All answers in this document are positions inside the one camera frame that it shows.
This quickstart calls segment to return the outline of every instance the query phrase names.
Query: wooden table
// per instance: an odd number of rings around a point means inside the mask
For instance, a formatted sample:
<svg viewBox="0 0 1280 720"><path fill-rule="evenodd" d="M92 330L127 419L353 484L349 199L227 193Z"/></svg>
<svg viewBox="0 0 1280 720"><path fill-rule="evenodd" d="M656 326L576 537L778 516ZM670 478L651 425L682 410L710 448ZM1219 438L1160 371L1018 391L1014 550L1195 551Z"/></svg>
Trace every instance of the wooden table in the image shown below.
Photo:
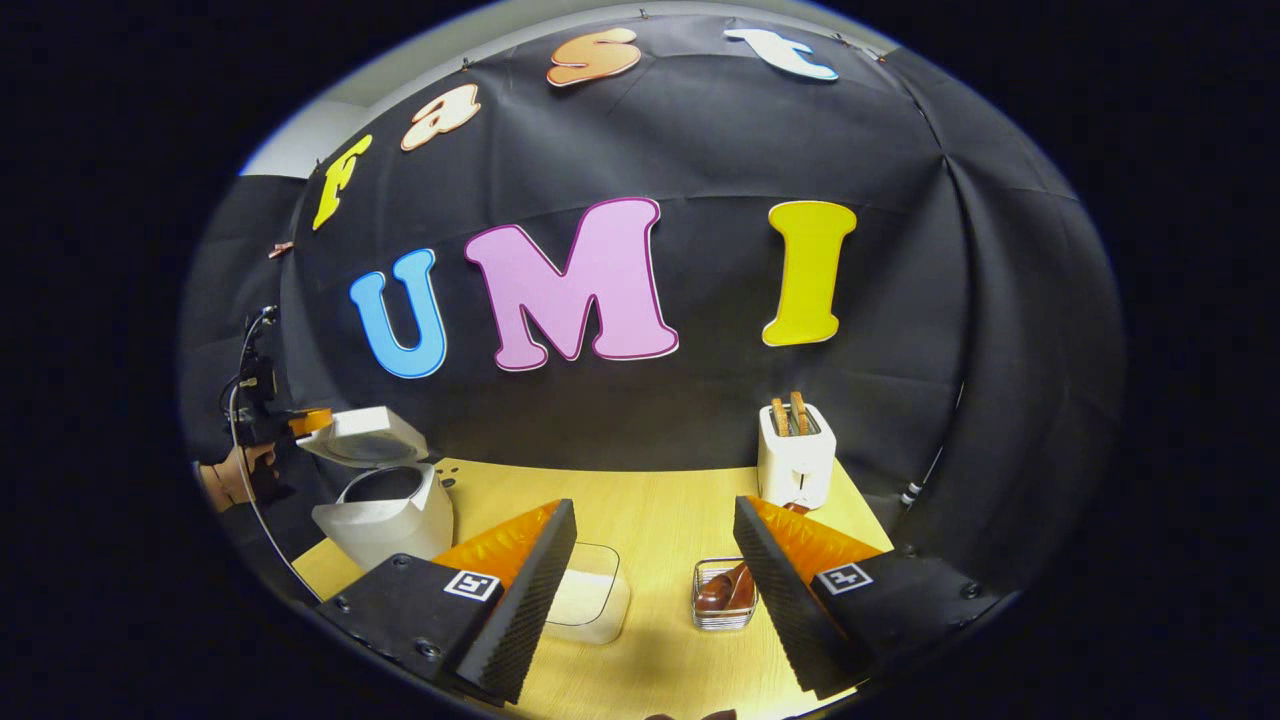
<svg viewBox="0 0 1280 720"><path fill-rule="evenodd" d="M741 720L776 720L854 692L823 702L801 692L763 601L742 630L712 633L692 625L694 564L741 555L732 532L733 498L756 495L755 468L591 473L445 459L436 469L457 479L449 489L456 542L567 497L579 542L617 550L631 585L622 634L612 643L543 637L520 703L508 706L513 716L641 720L666 712L699 720L732 707ZM840 462L827 503L808 516L878 550L893 547ZM325 600L361 575L329 539L293 566Z"/></svg>

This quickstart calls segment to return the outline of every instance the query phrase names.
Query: cable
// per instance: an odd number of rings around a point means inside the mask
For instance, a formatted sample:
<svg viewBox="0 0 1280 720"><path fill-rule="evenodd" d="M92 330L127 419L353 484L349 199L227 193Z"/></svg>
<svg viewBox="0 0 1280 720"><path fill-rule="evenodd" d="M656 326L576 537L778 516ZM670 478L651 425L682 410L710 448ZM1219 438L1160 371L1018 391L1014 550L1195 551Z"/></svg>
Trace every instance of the cable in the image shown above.
<svg viewBox="0 0 1280 720"><path fill-rule="evenodd" d="M244 334L244 345L241 347L241 363L244 363L244 352L248 350L248 343L253 337L253 329L257 327L257 324L262 320L264 316L265 315L259 315L257 319L253 320L253 324L250 325L248 333ZM253 509L253 515L257 515L257 523L259 525L262 525L262 532L266 533L266 539L271 541L271 547L275 548L275 553L280 556L280 562L284 562L284 566L288 568L291 573L293 573L293 577L297 578L300 583L302 583L302 587L307 588L307 592L310 592L312 597L316 598L316 602L324 602L324 600L320 597L320 593L317 593L315 588L311 587L310 583L302 579L302 575L298 574L298 570L293 566L293 564L289 562L287 557L284 557L284 552L280 550L280 546L275 543L275 537L271 534L271 530L266 527L266 520L262 519L262 511L257 509L257 496L253 495L253 487L250 486L248 483L248 460L246 460L246 450L241 447L239 438L236 436L237 393L239 393L239 384L232 388L232 397L230 401L227 404L227 413L230 415L232 446L239 448L239 452L236 454L236 461L237 465L239 465L241 480L244 483L244 493L248 496L250 507Z"/></svg>

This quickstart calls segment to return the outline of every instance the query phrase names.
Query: letter m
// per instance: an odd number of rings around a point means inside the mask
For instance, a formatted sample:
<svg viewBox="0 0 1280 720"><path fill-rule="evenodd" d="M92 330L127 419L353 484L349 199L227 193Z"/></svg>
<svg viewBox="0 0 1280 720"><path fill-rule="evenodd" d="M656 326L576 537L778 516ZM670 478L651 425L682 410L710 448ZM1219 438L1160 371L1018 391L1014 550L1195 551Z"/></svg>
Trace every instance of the letter m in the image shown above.
<svg viewBox="0 0 1280 720"><path fill-rule="evenodd" d="M653 282L649 229L658 204L622 197L588 208L577 225L564 272L559 272L518 225L485 231L467 242L467 260L480 265L503 370L547 364L547 348L532 340L529 320L566 360L577 360L586 316L595 302L600 334L591 350L609 360L641 360L675 352L680 336L662 320Z"/></svg>

